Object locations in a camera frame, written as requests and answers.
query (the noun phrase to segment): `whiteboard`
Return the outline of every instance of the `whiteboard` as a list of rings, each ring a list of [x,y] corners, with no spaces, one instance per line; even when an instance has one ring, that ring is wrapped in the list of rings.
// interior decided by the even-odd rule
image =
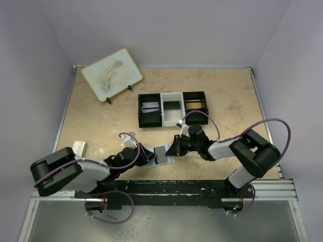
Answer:
[[[123,48],[81,70],[100,102],[142,80],[142,74]]]

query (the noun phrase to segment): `white eraser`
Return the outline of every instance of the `white eraser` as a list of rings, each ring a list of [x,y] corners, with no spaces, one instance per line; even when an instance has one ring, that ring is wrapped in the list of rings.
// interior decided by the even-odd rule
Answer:
[[[76,155],[83,156],[84,148],[85,148],[84,141],[74,141],[72,150]]]

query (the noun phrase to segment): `gray wall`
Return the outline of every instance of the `gray wall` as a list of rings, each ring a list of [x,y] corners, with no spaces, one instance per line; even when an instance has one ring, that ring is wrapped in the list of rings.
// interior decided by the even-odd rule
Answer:
[[[38,0],[0,2],[0,234],[17,241],[30,164],[51,152],[73,67]]]
[[[42,0],[72,63],[126,47],[145,67],[251,66],[290,0]]]
[[[281,166],[294,178],[301,212],[311,241],[322,241],[323,229],[323,1],[292,1],[255,68],[267,117],[291,126],[292,141]],[[270,124],[274,143],[282,148],[286,131]]]

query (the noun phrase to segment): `purple cable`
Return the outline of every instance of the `purple cable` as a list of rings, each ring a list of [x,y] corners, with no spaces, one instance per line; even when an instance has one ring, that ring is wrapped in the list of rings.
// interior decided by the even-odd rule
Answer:
[[[96,220],[98,220],[98,221],[100,221],[100,222],[107,223],[107,224],[121,224],[121,223],[124,223],[124,222],[128,221],[128,220],[129,220],[129,218],[132,216],[133,211],[134,211],[134,209],[135,209],[135,204],[134,204],[134,202],[133,202],[132,198],[129,196],[129,194],[127,194],[127,193],[125,193],[125,192],[122,192],[122,191],[114,190],[114,191],[108,191],[108,192],[104,192],[104,193],[96,193],[96,194],[88,194],[88,195],[91,195],[91,196],[95,196],[95,197],[97,197],[97,196],[102,196],[102,195],[110,194],[110,193],[121,193],[121,194],[125,195],[127,198],[129,198],[129,200],[130,200],[130,202],[131,202],[131,206],[132,206],[132,208],[131,208],[131,213],[130,213],[130,215],[129,215],[127,218],[125,218],[124,220],[118,221],[118,222],[111,222],[111,221],[107,221],[107,220],[104,220],[104,219],[98,218],[98,217],[94,216],[93,214],[91,214],[91,213],[89,212],[89,210],[88,210],[88,209],[87,209],[87,207],[86,207],[86,202],[85,202],[85,204],[84,204],[85,212],[86,212],[86,213],[87,213],[87,215],[89,215],[90,217],[92,217],[92,218],[94,218],[94,219],[96,219]]]
[[[202,112],[202,111],[199,111],[199,110],[193,110],[193,111],[190,111],[188,114],[186,114],[183,118],[182,118],[182,121],[184,121],[186,119],[186,117],[194,112],[198,112],[198,113],[201,113],[203,114],[204,116],[208,117],[209,120],[211,120],[211,122],[214,124],[215,128],[217,129],[217,132],[218,132],[218,138],[217,140],[220,138],[220,130],[217,126],[217,124],[215,123],[215,121],[209,116],[207,115],[205,112]]]
[[[287,135],[287,141],[286,141],[286,145],[285,145],[285,148],[281,154],[281,157],[279,158],[278,162],[283,158],[283,156],[285,155],[287,149],[288,149],[288,146],[289,146],[289,143],[291,142],[291,128],[289,127],[289,125],[282,119],[280,118],[276,118],[276,117],[272,117],[272,118],[267,118],[267,119],[264,119],[264,120],[261,120],[261,121],[258,121],[256,122],[255,124],[251,125],[250,127],[248,127],[245,131],[243,131],[241,134],[235,136],[235,137],[231,137],[231,138],[227,138],[225,140],[219,140],[218,142],[219,143],[223,143],[223,142],[226,142],[226,141],[229,141],[229,140],[235,140],[241,136],[243,136],[244,134],[246,134],[247,132],[249,132],[252,128],[256,127],[257,125],[259,124],[262,124],[262,123],[265,123],[265,122],[269,122],[269,121],[279,121],[281,123],[283,123],[286,128],[287,128],[287,132],[288,132],[288,135]]]
[[[251,208],[251,206],[252,206],[252,204],[253,204],[253,202],[254,202],[254,199],[256,198],[256,189],[254,188],[254,186],[253,186],[251,183],[249,183],[249,185],[251,186],[252,193],[253,193],[253,197],[252,197],[252,200],[251,200],[251,202],[249,203],[248,207],[246,207],[246,208],[245,208],[244,210],[242,210],[242,212],[240,212],[240,213],[236,213],[236,214],[234,214],[234,213],[229,213],[229,214],[231,214],[231,215],[233,215],[233,216],[240,216],[240,215],[242,215],[242,214],[246,213],[246,212]]]
[[[136,144],[137,144],[137,155],[136,155],[136,157],[134,158],[134,160],[133,160],[133,161],[131,161],[129,164],[124,165],[124,166],[118,166],[118,167],[116,167],[116,166],[104,165],[104,164],[101,164],[100,162],[95,161],[95,160],[88,160],[88,159],[85,159],[85,160],[83,160],[83,159],[79,159],[79,160],[72,160],[72,161],[70,161],[70,162],[67,162],[67,163],[65,163],[65,164],[63,164],[63,165],[61,165],[61,166],[57,167],[56,169],[52,170],[50,173],[46,174],[46,175],[45,175],[45,176],[43,176],[41,179],[39,179],[38,181],[36,181],[36,182],[35,182],[35,184],[34,184],[34,188],[35,188],[35,187],[37,187],[37,186],[38,186],[40,183],[42,183],[43,181],[45,181],[45,180],[47,180],[48,178],[52,177],[54,174],[56,174],[57,172],[59,172],[61,169],[65,168],[65,167],[67,167],[67,166],[70,166],[70,165],[72,165],[72,164],[74,164],[74,163],[80,162],[80,161],[84,161],[84,162],[90,162],[90,163],[98,164],[98,165],[100,165],[100,166],[102,166],[102,167],[104,167],[104,168],[114,169],[114,170],[121,170],[121,169],[125,169],[125,168],[127,168],[127,167],[131,166],[133,163],[135,163],[135,161],[136,161],[136,160],[138,159],[138,157],[139,157],[139,154],[140,154],[140,145],[139,145],[138,140],[137,140],[135,137],[133,137],[132,135],[130,135],[130,134],[128,134],[128,133],[125,133],[125,132],[121,132],[121,133],[119,133],[119,137],[120,137],[121,135],[128,135],[128,136],[130,136],[130,137],[131,137],[131,138],[136,142]]]

